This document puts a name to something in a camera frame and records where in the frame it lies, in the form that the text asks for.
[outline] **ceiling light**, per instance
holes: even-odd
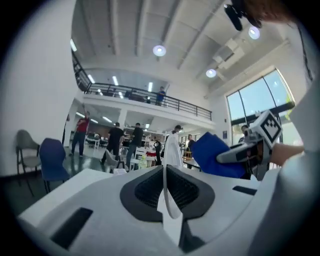
[[[88,78],[89,78],[91,83],[93,83],[93,84],[96,83],[96,81],[93,79],[92,75],[88,74]]]
[[[72,38],[70,39],[70,45],[71,45],[71,49],[72,49],[74,52],[76,52],[76,51],[77,51],[77,47],[76,47],[74,41],[72,40]]]
[[[103,118],[104,120],[108,121],[109,123],[112,123],[112,121],[111,121],[109,118],[107,118],[107,117],[105,117],[105,116],[103,116],[102,118]]]
[[[249,28],[249,37],[251,37],[253,40],[256,40],[260,37],[260,31],[255,26],[251,26]]]
[[[162,45],[156,45],[155,47],[153,47],[153,53],[155,56],[162,57],[166,54],[166,52],[166,48]]]
[[[118,84],[118,79],[117,79],[117,77],[116,77],[116,76],[113,76],[112,79],[113,79],[114,85],[115,85],[115,86],[118,86],[119,84]]]
[[[85,115],[83,115],[83,114],[81,114],[81,113],[79,113],[79,112],[76,112],[75,114],[78,115],[78,116],[80,116],[80,117],[82,117],[82,118],[85,117]]]
[[[154,83],[153,82],[149,82],[149,87],[148,87],[148,92],[152,92],[152,85],[153,85]]]
[[[217,75],[217,72],[214,69],[208,69],[205,74],[208,78],[214,78]]]

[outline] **large window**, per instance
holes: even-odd
[[[277,70],[257,79],[227,97],[232,130],[232,144],[235,145],[243,136],[242,125],[249,125],[256,119],[256,112],[271,110],[279,119],[283,120],[287,111],[294,107],[294,102]],[[284,122],[281,142],[293,144],[297,131],[292,122]]]

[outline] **balcony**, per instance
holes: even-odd
[[[205,108],[185,102],[183,100],[170,96],[163,96],[163,99],[157,92],[134,88],[124,85],[114,85],[110,83],[91,83],[86,71],[82,68],[77,57],[73,55],[73,68],[78,87],[87,95],[100,95],[105,97],[127,99],[148,105],[160,106],[163,108],[174,109],[179,112],[185,112],[200,118],[212,120],[212,112]]]

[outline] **floor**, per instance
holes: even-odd
[[[93,149],[91,148],[85,148],[83,158],[79,157],[77,150],[72,157],[68,156],[68,148],[66,148],[66,153],[67,157],[63,162],[63,166],[70,174],[70,177],[87,168],[101,172],[110,172],[110,168],[106,163],[105,165],[100,164],[100,158],[104,153],[104,149],[99,150],[99,152],[96,151],[94,154],[95,157],[92,157]],[[6,178],[3,180],[2,188],[15,216],[22,213],[25,209],[46,195],[46,190],[40,171],[38,171],[38,173],[30,173],[28,175],[28,180],[34,197],[32,197],[27,183],[23,178],[21,179],[21,186],[19,186],[16,178]],[[62,181],[51,182],[50,188],[51,190],[54,190],[61,184]]]

